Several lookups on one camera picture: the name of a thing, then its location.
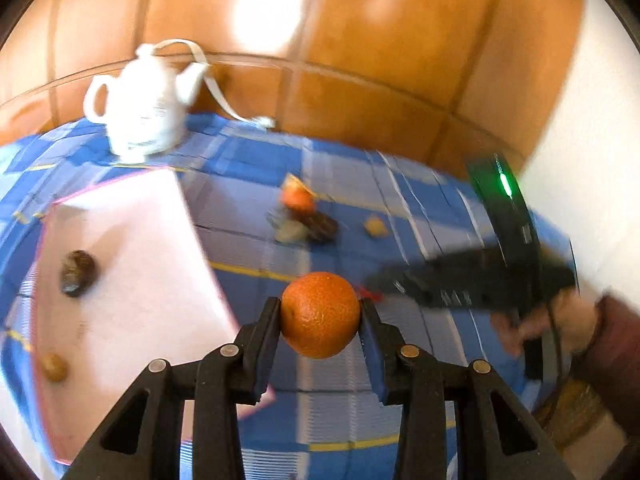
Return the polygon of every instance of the orange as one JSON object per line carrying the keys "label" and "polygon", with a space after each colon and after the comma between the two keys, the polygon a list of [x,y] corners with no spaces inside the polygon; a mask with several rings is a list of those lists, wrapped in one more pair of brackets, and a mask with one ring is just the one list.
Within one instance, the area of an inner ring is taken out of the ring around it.
{"label": "orange", "polygon": [[303,187],[286,187],[280,194],[280,202],[303,216],[310,215],[316,209],[314,196]]}
{"label": "orange", "polygon": [[358,331],[360,303],[353,287],[330,272],[311,272],[282,293],[280,329],[299,354],[315,359],[340,352]]}

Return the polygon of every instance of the green light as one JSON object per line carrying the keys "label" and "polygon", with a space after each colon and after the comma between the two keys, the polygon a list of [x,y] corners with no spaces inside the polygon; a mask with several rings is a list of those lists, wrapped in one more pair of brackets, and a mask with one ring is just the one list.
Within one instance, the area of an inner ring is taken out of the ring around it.
{"label": "green light", "polygon": [[507,195],[509,195],[509,197],[511,197],[511,195],[513,194],[511,192],[511,186],[509,186],[509,181],[507,180],[507,176],[504,173],[500,174],[500,180],[502,181],[502,187],[504,188],[505,192],[507,193]]}

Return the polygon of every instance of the red sleeve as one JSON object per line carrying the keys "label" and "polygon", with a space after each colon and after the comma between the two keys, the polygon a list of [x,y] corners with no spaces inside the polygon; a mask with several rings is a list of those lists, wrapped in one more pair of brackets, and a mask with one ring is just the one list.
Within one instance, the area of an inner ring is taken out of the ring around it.
{"label": "red sleeve", "polygon": [[620,300],[596,305],[600,325],[574,363],[577,379],[591,384],[628,436],[640,435],[640,317]]}

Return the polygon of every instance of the wooden wall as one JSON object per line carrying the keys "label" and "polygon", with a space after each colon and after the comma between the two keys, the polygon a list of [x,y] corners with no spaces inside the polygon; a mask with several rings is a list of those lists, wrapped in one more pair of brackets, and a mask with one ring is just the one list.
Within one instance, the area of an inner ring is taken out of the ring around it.
{"label": "wooden wall", "polygon": [[[458,175],[487,150],[519,168],[581,13],[582,0],[35,0],[0,50],[0,143],[80,117],[92,76],[117,75],[140,43],[186,38],[245,116]],[[194,110],[220,112],[204,92]]]}

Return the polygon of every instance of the table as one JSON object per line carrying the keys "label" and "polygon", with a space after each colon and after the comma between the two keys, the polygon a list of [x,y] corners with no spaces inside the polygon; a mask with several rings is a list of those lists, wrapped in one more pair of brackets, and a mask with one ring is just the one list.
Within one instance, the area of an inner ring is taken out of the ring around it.
{"label": "table", "polygon": [[[171,166],[180,178],[211,267],[241,324],[257,319],[265,298],[296,276],[327,270],[354,285],[389,262],[434,256],[495,241],[483,206],[466,183],[398,156],[324,140],[257,130],[213,114],[188,117],[189,135],[148,166]],[[0,367],[34,439],[51,460],[34,406],[27,359],[33,259],[49,204],[83,187],[117,178],[125,166],[109,152],[104,127],[86,119],[0,149]],[[277,206],[287,173],[318,193],[318,209],[337,219],[335,245],[309,248],[273,240],[267,212]],[[390,236],[373,240],[362,223],[378,215]],[[534,214],[540,239],[572,262],[571,244]],[[540,384],[502,350],[488,315],[429,311],[401,296],[378,306],[405,340],[438,359],[466,365],[485,358],[529,408]],[[357,338],[327,360],[278,345],[271,385],[276,401],[239,423],[249,479],[381,479],[392,477],[401,409],[370,390]],[[455,455],[455,420],[447,406],[447,452]],[[191,477],[183,443],[181,478]],[[62,473],[64,466],[54,464]],[[450,471],[455,470],[455,460]]]}

